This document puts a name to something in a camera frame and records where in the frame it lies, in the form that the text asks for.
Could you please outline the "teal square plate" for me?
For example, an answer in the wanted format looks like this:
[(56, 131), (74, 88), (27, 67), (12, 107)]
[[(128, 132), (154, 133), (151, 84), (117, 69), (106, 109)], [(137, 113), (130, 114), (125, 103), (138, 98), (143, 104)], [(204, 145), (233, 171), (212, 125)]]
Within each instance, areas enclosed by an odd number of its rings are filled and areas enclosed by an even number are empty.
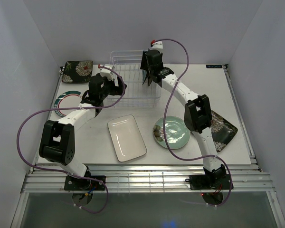
[(148, 71), (142, 70), (142, 79), (143, 79), (143, 80), (142, 80), (142, 84), (145, 83), (147, 77), (148, 77)]

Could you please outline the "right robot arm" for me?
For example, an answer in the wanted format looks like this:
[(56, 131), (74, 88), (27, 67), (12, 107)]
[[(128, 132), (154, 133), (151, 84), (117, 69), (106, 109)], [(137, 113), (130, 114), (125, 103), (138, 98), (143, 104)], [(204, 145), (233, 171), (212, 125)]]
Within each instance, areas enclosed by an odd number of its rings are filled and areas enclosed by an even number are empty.
[(211, 107), (206, 95), (198, 95), (184, 85), (174, 72), (165, 67), (162, 53), (149, 49), (142, 53), (141, 69), (146, 72), (148, 83), (157, 83), (161, 88), (170, 92), (184, 107), (184, 123), (198, 142), (203, 160), (205, 174), (201, 176), (202, 183), (197, 178), (191, 184), (199, 188), (230, 189), (230, 175), (225, 163), (218, 157), (211, 133)]

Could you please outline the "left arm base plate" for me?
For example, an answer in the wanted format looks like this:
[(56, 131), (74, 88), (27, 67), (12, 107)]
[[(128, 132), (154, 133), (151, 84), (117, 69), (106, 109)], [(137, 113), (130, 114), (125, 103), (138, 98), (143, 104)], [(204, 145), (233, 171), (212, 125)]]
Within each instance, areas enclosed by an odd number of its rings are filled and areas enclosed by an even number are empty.
[(71, 176), (66, 176), (64, 190), (68, 191), (89, 191), (89, 190), (105, 190), (103, 184), (94, 180), (79, 179)]

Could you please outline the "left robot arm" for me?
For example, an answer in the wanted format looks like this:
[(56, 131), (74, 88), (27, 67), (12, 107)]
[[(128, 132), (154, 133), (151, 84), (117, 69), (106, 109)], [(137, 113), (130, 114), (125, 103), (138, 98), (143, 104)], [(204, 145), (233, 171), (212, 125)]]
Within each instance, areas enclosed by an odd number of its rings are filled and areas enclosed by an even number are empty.
[(81, 190), (90, 187), (91, 178), (87, 175), (88, 167), (75, 157), (75, 133), (97, 117), (109, 95), (124, 95), (126, 84), (120, 76), (117, 77), (117, 82), (118, 85), (114, 79), (96, 74), (91, 77), (88, 90), (83, 93), (76, 110), (57, 121), (48, 120), (44, 124), (39, 156), (58, 164), (65, 173), (73, 175), (75, 185)]

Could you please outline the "mint green round flower plate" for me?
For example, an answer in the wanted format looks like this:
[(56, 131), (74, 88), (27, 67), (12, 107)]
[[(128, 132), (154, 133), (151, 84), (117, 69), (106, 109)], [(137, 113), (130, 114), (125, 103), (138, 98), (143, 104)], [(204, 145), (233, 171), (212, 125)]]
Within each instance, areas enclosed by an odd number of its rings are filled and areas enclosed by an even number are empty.
[[(190, 131), (184, 121), (176, 116), (166, 116), (165, 131), (167, 142), (172, 150), (184, 147), (190, 140)], [(153, 127), (155, 141), (164, 148), (167, 148), (164, 132), (163, 118), (159, 119)]]

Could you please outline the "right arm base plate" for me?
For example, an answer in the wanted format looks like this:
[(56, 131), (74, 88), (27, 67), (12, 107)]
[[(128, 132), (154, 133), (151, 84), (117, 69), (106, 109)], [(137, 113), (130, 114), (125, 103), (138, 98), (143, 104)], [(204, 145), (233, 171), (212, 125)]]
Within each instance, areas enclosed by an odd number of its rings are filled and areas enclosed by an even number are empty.
[(230, 175), (227, 174), (218, 180), (210, 180), (206, 174), (190, 175), (185, 179), (185, 182), (190, 185), (191, 190), (229, 190), (230, 186), (233, 189), (233, 184), (230, 182)]

